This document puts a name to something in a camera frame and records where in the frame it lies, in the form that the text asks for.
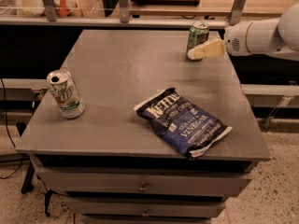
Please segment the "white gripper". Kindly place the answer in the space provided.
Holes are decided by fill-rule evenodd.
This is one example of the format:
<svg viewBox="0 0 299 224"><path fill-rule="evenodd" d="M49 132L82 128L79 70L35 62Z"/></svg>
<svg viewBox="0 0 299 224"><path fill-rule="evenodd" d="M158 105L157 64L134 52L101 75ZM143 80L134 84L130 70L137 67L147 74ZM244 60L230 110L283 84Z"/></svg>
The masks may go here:
<svg viewBox="0 0 299 224"><path fill-rule="evenodd" d="M224 40L220 38L212 39L203 44L197 45L187 52L190 60L202 60L204 58L220 56L226 52L233 56L248 56L246 40L250 21L240 22L225 28Z"/></svg>

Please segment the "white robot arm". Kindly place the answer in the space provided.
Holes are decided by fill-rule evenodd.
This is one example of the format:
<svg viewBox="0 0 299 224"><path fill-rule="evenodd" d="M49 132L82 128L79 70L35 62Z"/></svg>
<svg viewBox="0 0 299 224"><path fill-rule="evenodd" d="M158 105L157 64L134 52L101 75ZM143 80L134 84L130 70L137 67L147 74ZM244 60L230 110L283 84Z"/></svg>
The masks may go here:
<svg viewBox="0 0 299 224"><path fill-rule="evenodd" d="M213 38L187 52L191 60L215 57L266 55L299 61L299 5L289 7L280 18L242 21L225 28L224 38Z"/></svg>

